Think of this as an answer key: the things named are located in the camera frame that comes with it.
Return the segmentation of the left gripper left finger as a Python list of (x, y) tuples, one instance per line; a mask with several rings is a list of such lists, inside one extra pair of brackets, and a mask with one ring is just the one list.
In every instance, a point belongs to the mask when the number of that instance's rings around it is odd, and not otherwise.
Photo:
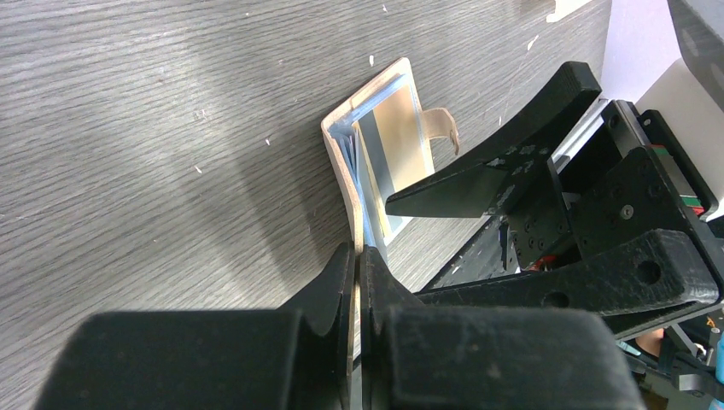
[(275, 309), (107, 312), (52, 367), (39, 409), (347, 409), (355, 249)]

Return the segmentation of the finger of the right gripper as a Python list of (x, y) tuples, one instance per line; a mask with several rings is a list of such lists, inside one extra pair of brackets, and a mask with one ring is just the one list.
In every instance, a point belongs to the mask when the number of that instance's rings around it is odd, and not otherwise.
[(389, 196), (390, 215), (479, 218), (506, 214), (543, 173), (602, 89), (590, 66), (566, 61), (493, 135), (425, 179)]
[(719, 288), (683, 232), (654, 230), (548, 272), (420, 291), (436, 306), (569, 308), (597, 314), (618, 339), (663, 328), (713, 305)]

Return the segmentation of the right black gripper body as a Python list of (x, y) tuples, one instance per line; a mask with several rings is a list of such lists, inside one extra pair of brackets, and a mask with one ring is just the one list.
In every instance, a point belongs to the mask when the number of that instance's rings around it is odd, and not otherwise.
[[(504, 268), (563, 267), (666, 230), (685, 234), (709, 268), (721, 271), (723, 240), (704, 222), (717, 202), (661, 114), (615, 100), (581, 126), (588, 109), (584, 102), (566, 114), (555, 104), (531, 102), (520, 111), (538, 144), (522, 145), (517, 154), (544, 161), (513, 172), (529, 185), (502, 226)], [(578, 129), (586, 136), (582, 147), (553, 159)]]

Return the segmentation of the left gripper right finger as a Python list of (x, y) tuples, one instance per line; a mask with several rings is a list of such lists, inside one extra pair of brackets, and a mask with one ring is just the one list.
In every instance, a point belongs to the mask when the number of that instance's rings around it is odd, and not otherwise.
[(379, 251), (359, 257), (365, 409), (641, 409), (604, 322), (584, 311), (424, 305)]

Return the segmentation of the beige credit card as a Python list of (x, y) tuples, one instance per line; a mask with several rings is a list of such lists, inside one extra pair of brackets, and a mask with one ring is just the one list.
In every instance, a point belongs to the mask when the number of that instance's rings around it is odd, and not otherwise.
[(385, 201), (432, 170), (412, 84), (396, 80), (363, 101), (349, 120), (358, 132), (358, 176), (377, 241), (388, 244), (411, 220), (389, 215)]

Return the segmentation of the beige leather card holder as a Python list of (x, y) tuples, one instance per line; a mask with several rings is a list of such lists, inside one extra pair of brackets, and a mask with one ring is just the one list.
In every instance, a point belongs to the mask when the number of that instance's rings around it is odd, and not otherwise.
[(455, 119), (446, 108), (423, 108), (411, 62), (401, 57), (333, 108), (321, 130), (356, 251), (370, 246), (386, 258), (411, 219), (387, 214), (385, 202), (434, 173), (431, 140), (459, 152)]

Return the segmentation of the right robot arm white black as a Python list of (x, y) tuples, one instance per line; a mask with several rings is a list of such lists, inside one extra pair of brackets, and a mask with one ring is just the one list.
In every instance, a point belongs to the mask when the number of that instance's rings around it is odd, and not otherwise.
[(492, 136), (393, 194), (390, 214), (507, 221), (521, 272), (429, 305), (583, 309), (620, 338), (723, 301), (723, 5), (669, 3), (680, 58), (637, 102), (567, 61)]

